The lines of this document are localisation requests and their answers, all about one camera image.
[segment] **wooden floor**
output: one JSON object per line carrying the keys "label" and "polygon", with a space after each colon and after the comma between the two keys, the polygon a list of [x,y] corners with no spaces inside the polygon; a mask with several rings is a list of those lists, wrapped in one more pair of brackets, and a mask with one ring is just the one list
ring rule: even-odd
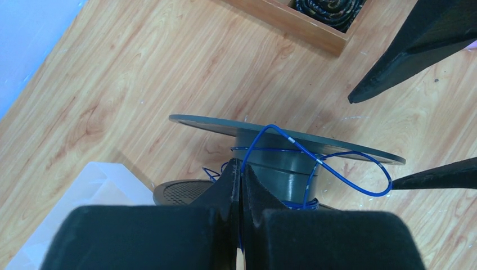
{"label": "wooden floor", "polygon": [[[477,155],[477,51],[461,51],[357,105],[348,93],[416,0],[375,1],[336,58],[216,0],[89,0],[0,123],[0,268],[89,161],[123,163],[149,188],[218,169],[233,139],[168,121],[196,114],[277,125],[398,154],[393,178]],[[370,164],[338,171],[382,190]],[[371,199],[323,174],[317,198],[385,210],[430,269],[477,265],[476,191]]]}

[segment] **white plastic box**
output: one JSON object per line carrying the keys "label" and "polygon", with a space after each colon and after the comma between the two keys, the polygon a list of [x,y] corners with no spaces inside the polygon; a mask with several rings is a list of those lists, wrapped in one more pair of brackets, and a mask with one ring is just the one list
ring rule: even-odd
{"label": "white plastic box", "polygon": [[123,164],[88,163],[6,269],[39,269],[68,214],[81,205],[154,205],[152,192]]}

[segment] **dark gray spool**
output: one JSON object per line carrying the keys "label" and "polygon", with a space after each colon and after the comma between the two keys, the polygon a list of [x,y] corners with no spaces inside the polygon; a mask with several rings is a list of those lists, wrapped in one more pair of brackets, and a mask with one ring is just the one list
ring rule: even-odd
{"label": "dark gray spool", "polygon": [[[194,115],[170,115],[169,120],[189,125],[191,127],[212,131],[236,137],[236,147],[248,147],[264,126],[239,121],[209,118]],[[336,152],[359,151],[372,156],[379,162],[388,164],[405,164],[402,157],[375,150],[372,148],[354,145],[335,139],[329,139],[310,134],[286,130],[288,135],[301,143],[311,152],[329,155]],[[258,141],[255,147],[272,149],[296,150],[289,141],[269,129]],[[243,160],[246,150],[235,150],[234,158]],[[348,155],[346,158],[366,160],[358,155]],[[278,151],[253,151],[247,161],[254,169],[260,182],[282,201],[302,203],[306,182],[315,165],[315,161],[304,154]],[[314,198],[317,181],[314,179],[310,186],[308,200]]]}

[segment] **blue cable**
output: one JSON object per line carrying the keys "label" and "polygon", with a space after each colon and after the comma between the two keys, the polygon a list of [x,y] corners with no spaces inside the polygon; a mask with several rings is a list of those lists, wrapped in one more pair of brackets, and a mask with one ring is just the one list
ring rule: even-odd
{"label": "blue cable", "polygon": [[206,167],[202,167],[202,170],[204,170],[205,174],[207,174],[207,176],[209,177],[209,179],[212,181],[212,183],[215,183],[217,180],[215,179],[216,177],[220,177],[221,174],[214,171],[214,170],[211,170],[209,168],[206,168]]}
{"label": "blue cable", "polygon": [[[274,129],[276,132],[278,132],[278,134],[280,134],[281,136],[283,136],[284,138],[286,138],[288,141],[290,141],[295,147],[298,148],[298,150],[289,150],[289,149],[277,149],[277,148],[259,148],[259,147],[255,147],[255,145],[257,144],[258,140],[260,139],[260,137],[265,133],[265,131],[267,131],[267,129]],[[289,202],[289,201],[284,201],[283,203],[289,207],[290,209],[317,209],[318,208],[318,200],[316,199],[313,199],[312,201],[309,201],[307,202],[306,199],[309,195],[309,186],[311,184],[311,181],[313,179],[313,175],[315,173],[315,171],[317,170],[318,166],[321,165],[323,166],[326,170],[328,170],[331,174],[333,174],[336,178],[340,179],[341,181],[343,181],[345,184],[347,184],[348,186],[352,187],[353,189],[363,193],[363,194],[366,194],[368,196],[373,196],[373,197],[380,197],[380,196],[384,196],[386,195],[393,187],[393,184],[392,184],[392,180],[391,180],[391,176],[389,175],[388,171],[384,168],[384,166],[379,162],[377,161],[375,158],[373,158],[372,156],[370,155],[366,155],[364,153],[361,153],[361,152],[358,152],[358,151],[347,151],[347,152],[338,152],[338,153],[334,153],[334,154],[330,154],[330,155],[321,155],[321,154],[316,154],[316,153],[312,153],[310,151],[308,151],[305,147],[303,147],[299,142],[296,142],[296,140],[294,140],[292,137],[290,137],[286,132],[284,132],[281,128],[279,128],[278,126],[276,125],[267,125],[265,126],[259,133],[258,135],[255,137],[255,139],[253,140],[252,144],[250,145],[250,147],[232,147],[231,150],[247,150],[247,153],[245,153],[245,157],[244,157],[244,160],[242,162],[242,166],[240,167],[240,172],[243,174],[245,172],[245,167],[246,167],[246,162],[251,154],[252,151],[254,150],[258,150],[258,151],[281,151],[281,152],[299,152],[299,153],[304,153],[306,155],[308,155],[310,158],[312,158],[313,160],[316,161],[316,164],[315,166],[313,167],[313,170],[307,180],[307,186],[306,186],[306,189],[305,189],[305,195],[304,195],[304,198],[303,198],[303,203],[302,204],[297,204],[297,203],[294,203],[294,202]],[[376,165],[379,166],[379,168],[381,168],[381,170],[384,172],[384,174],[386,175],[386,178],[388,179],[388,187],[382,191],[382,192],[371,192],[371,191],[368,191],[368,190],[365,190],[364,188],[362,187],[359,187],[357,186],[356,184],[352,183],[351,181],[349,181],[348,179],[346,179],[344,176],[342,176],[341,174],[339,174],[337,171],[335,171],[334,169],[332,169],[332,167],[330,167],[328,164],[324,163],[323,161],[328,159],[328,158],[332,158],[334,156],[344,156],[344,155],[359,155],[359,156],[363,156],[364,158],[370,160],[370,161],[373,161]],[[224,163],[222,164],[222,166],[220,167],[220,172],[223,173],[223,169],[224,167],[227,165],[228,163]],[[212,182],[215,182],[215,178],[216,177],[219,177],[220,174],[213,171],[213,170],[210,170],[210,169],[207,169],[207,168],[202,168],[205,173],[209,176],[210,180]]]}

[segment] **wooden tray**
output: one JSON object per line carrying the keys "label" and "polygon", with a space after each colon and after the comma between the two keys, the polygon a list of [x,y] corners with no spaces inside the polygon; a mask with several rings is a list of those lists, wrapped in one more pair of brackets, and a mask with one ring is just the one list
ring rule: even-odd
{"label": "wooden tray", "polygon": [[291,6],[294,0],[222,0],[311,45],[339,56],[368,12],[367,0],[346,33],[302,14]]}

